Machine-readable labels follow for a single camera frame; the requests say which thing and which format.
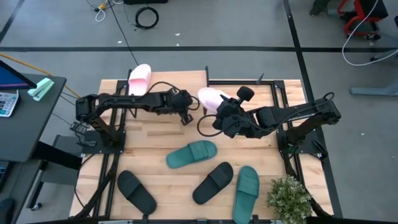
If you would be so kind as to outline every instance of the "wooden tabletop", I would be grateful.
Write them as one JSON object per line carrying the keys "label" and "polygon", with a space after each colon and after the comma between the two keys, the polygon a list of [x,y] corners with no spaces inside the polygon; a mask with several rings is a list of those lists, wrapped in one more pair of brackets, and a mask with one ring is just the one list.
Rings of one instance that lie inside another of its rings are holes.
{"label": "wooden tabletop", "polygon": [[[196,96],[198,90],[206,86],[206,73],[205,71],[152,73],[152,83],[161,80],[180,89],[186,89],[191,95]],[[284,81],[289,105],[305,103],[300,80]],[[116,83],[117,80],[102,80],[99,93],[114,93]],[[215,85],[211,87],[236,97],[236,91],[240,86]],[[243,103],[243,108],[249,110],[274,105],[271,89],[268,86],[248,87],[252,88],[256,94],[250,102]],[[169,88],[167,85],[158,85],[153,91],[168,90]],[[102,118],[108,122],[110,115],[111,110],[108,110],[103,113]],[[191,111],[191,115],[194,121],[187,126],[182,126],[180,117],[176,114],[157,116],[139,110],[136,119],[131,114],[127,114],[125,150],[119,160],[118,174],[123,170],[131,171],[154,196],[157,209],[149,218],[163,220],[232,219],[236,179],[242,166],[255,168],[260,178],[259,198],[256,200],[253,214],[258,215],[260,219],[275,218],[272,209],[267,208],[266,205],[267,193],[271,188],[271,180],[285,175],[284,163],[278,152],[275,133],[262,139],[247,139],[243,136],[231,139],[224,134],[206,138],[201,136],[196,128],[197,121],[203,116],[202,107],[197,111]],[[212,122],[211,118],[203,120],[201,130],[204,133],[215,133],[216,130],[211,127]],[[217,145],[218,154],[214,158],[178,169],[167,167],[165,157],[168,153],[180,149],[190,142],[204,139]],[[90,199],[97,188],[102,158],[101,154],[95,155],[81,168],[76,191],[83,203]],[[317,158],[305,154],[300,155],[300,160],[307,189],[326,212],[333,213],[321,162]],[[233,166],[232,182],[204,205],[197,205],[192,200],[193,190],[210,171],[224,161]],[[106,189],[101,201],[100,215],[104,213],[107,194],[108,190]],[[74,198],[70,215],[74,215],[80,210],[81,205]],[[142,218],[142,213],[123,197],[117,186],[114,191],[111,218]]]}

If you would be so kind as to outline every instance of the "slide sandal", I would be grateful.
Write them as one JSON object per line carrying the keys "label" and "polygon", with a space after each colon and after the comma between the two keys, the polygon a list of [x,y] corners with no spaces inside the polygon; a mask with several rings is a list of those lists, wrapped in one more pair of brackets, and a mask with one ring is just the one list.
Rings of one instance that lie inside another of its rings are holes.
{"label": "slide sandal", "polygon": [[204,87],[198,91],[200,104],[202,104],[203,107],[205,107],[211,114],[217,114],[217,108],[224,101],[220,95],[231,98],[223,91],[216,90],[214,88]]}
{"label": "slide sandal", "polygon": [[129,95],[143,96],[147,91],[152,73],[147,64],[138,65],[129,77]]}
{"label": "slide sandal", "polygon": [[144,215],[150,215],[156,209],[156,201],[130,171],[125,170],[118,177],[118,187],[125,198]]}
{"label": "slide sandal", "polygon": [[223,162],[211,171],[206,179],[193,191],[192,198],[203,205],[223,190],[234,177],[234,170],[231,164]]}
{"label": "slide sandal", "polygon": [[169,168],[175,169],[194,162],[205,161],[215,157],[217,147],[210,141],[196,141],[178,149],[166,157]]}
{"label": "slide sandal", "polygon": [[236,183],[236,195],[233,219],[237,224],[248,224],[254,208],[254,202],[259,196],[260,181],[257,172],[249,166],[239,171]]}

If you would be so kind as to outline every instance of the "black slipper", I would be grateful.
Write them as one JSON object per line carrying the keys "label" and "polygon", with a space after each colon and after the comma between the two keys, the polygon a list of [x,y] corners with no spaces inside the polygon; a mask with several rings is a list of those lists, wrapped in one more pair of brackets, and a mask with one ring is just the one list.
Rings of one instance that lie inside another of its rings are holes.
{"label": "black slipper", "polygon": [[2,200],[0,202],[0,224],[11,223],[13,211],[14,200],[12,198]]}
{"label": "black slipper", "polygon": [[206,179],[193,191],[192,198],[203,205],[223,190],[234,177],[234,170],[231,164],[223,162],[211,171]]}
{"label": "black slipper", "polygon": [[125,170],[118,177],[118,187],[125,198],[144,215],[150,215],[156,209],[156,201],[130,171]]}

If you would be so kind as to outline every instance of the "floor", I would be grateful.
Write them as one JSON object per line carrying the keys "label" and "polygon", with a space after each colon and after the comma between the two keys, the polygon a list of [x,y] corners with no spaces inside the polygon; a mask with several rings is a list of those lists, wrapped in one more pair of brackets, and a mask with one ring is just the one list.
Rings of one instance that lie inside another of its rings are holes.
{"label": "floor", "polygon": [[[386,86],[396,78],[397,61],[348,65],[339,53],[346,37],[343,21],[334,15],[338,3],[331,1],[330,15],[311,17],[312,0],[289,1],[300,49],[293,41],[282,0],[170,0],[151,5],[160,14],[151,30],[134,31],[122,5],[114,11],[129,45],[140,50],[134,52],[138,62],[150,64],[155,71],[202,70],[207,65],[210,78],[258,78],[264,73],[264,78],[304,81],[308,74],[315,98],[334,91],[343,118],[323,130],[343,216],[398,221],[398,153],[393,134],[398,125],[397,99],[353,96],[348,91],[351,86]],[[368,52],[398,47],[393,21],[398,2],[384,0],[384,4],[390,16],[379,23],[382,39],[376,43],[351,40],[347,51],[358,53],[347,53],[350,61],[368,62],[374,55]],[[126,6],[131,21],[140,7]],[[142,14],[143,21],[152,19]],[[0,30],[0,52],[66,77],[81,95],[96,93],[102,78],[125,78],[127,70],[135,67],[110,9],[105,20],[97,23],[86,1],[0,1]],[[295,49],[298,56],[303,52],[300,63]],[[37,73],[5,61],[20,72]],[[54,113],[74,120],[74,107],[66,101],[60,100]],[[67,124],[52,116],[42,141],[52,143],[56,134],[72,135]],[[43,208],[24,210],[18,223],[66,218],[72,195],[73,187],[45,184],[39,196]]]}

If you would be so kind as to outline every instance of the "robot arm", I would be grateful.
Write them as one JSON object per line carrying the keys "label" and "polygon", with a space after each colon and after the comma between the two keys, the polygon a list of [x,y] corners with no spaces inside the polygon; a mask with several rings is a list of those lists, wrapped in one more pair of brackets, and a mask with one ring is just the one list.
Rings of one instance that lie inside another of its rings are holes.
{"label": "robot arm", "polygon": [[88,95],[76,101],[76,119],[90,124],[107,145],[118,142],[116,130],[109,127],[101,118],[104,111],[111,108],[143,109],[159,114],[178,113],[183,125],[193,118],[188,107],[193,103],[192,96],[186,90],[171,88],[169,91],[146,93],[143,96],[120,96],[102,93]]}
{"label": "robot arm", "polygon": [[314,102],[289,108],[264,106],[251,111],[245,111],[241,103],[244,100],[249,101],[254,96],[254,92],[242,86],[238,91],[238,96],[238,100],[221,96],[224,101],[217,107],[216,120],[213,123],[215,129],[231,138],[235,135],[262,138],[284,123],[308,118],[300,126],[287,130],[288,143],[295,144],[303,140],[305,135],[314,128],[323,124],[336,124],[341,118],[340,112],[332,101],[333,93],[328,93]]}

